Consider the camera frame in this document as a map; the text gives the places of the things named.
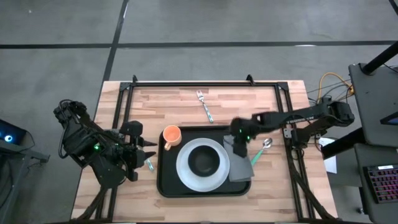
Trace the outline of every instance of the gray napkin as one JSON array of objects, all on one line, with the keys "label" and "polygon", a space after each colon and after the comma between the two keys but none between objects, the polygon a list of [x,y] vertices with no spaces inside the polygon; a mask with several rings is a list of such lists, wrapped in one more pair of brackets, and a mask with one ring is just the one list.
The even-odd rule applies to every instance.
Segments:
[{"label": "gray napkin", "polygon": [[242,158],[233,152],[234,137],[224,136],[224,148],[229,157],[229,181],[243,182],[250,181],[254,177],[253,167],[248,156]]}]

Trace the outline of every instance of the wooden table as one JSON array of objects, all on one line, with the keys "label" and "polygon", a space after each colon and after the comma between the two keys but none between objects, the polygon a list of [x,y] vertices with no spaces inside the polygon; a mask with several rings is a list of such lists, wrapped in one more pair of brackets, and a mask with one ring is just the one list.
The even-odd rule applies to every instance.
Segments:
[{"label": "wooden table", "polygon": [[[294,110],[309,106],[303,81],[288,81]],[[95,122],[103,129],[112,127],[120,82],[104,82]],[[277,111],[275,91],[271,87],[135,87],[129,120],[144,125],[142,137],[159,142],[162,130],[178,126],[210,125],[196,90],[200,89],[214,119],[213,125],[228,125],[235,116],[250,118],[252,113]],[[123,121],[122,106],[119,127]],[[296,221],[294,200],[287,167],[282,131],[262,134],[248,146],[249,157],[262,147],[265,137],[274,142],[254,166],[251,189],[239,197],[164,198],[157,191],[156,171],[147,166],[137,169],[137,182],[126,181],[118,188],[114,222],[277,222]],[[146,151],[158,151],[147,147]],[[150,158],[157,168],[157,155]],[[321,153],[313,144],[305,149],[305,166],[310,188],[320,203],[337,217],[335,203]],[[81,173],[72,212],[78,217],[91,203],[100,186],[91,168]],[[303,193],[302,207],[307,214]],[[104,205],[106,214],[108,202]]]}]

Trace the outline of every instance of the concrete floor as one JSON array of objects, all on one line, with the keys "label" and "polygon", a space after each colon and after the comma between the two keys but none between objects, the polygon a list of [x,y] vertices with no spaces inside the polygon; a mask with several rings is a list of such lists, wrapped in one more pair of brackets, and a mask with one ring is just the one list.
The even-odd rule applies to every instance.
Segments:
[{"label": "concrete floor", "polygon": [[[110,44],[122,2],[3,0],[0,45]],[[387,0],[130,0],[120,43],[394,40],[397,20]],[[368,62],[387,47],[118,49],[110,80],[133,74],[140,80],[242,80],[251,74],[256,80],[304,80],[309,91],[325,72],[348,78],[349,64]],[[108,56],[109,49],[0,50],[0,118],[29,130],[35,150],[51,155],[25,177],[13,223],[69,219],[80,170],[57,155],[62,128],[52,111],[70,98],[84,102],[93,116]],[[328,77],[324,85],[337,81]],[[354,99],[349,103],[358,118]],[[360,125],[357,119],[326,136],[338,138]],[[339,217],[368,222],[355,210],[361,206],[358,189],[339,185],[347,178],[330,176]]]}]

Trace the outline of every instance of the silver fork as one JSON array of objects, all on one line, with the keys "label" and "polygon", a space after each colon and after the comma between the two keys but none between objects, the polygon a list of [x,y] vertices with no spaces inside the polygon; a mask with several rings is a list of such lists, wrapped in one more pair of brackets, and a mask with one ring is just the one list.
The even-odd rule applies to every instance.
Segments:
[{"label": "silver fork", "polygon": [[205,97],[203,96],[203,94],[201,93],[200,90],[197,91],[197,95],[199,100],[203,103],[203,107],[205,108],[207,117],[209,118],[210,123],[213,123],[213,118],[210,115],[209,109],[207,108],[206,104],[205,104]]}]

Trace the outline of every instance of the green-handled spoon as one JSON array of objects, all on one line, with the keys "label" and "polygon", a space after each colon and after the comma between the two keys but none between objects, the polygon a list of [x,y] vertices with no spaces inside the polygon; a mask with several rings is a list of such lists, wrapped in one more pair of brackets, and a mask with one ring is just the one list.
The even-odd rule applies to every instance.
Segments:
[{"label": "green-handled spoon", "polygon": [[261,157],[262,152],[264,152],[265,149],[270,148],[272,145],[272,138],[267,138],[264,140],[262,143],[262,149],[254,156],[254,158],[251,160],[251,165],[254,166],[257,162],[257,160]]}]

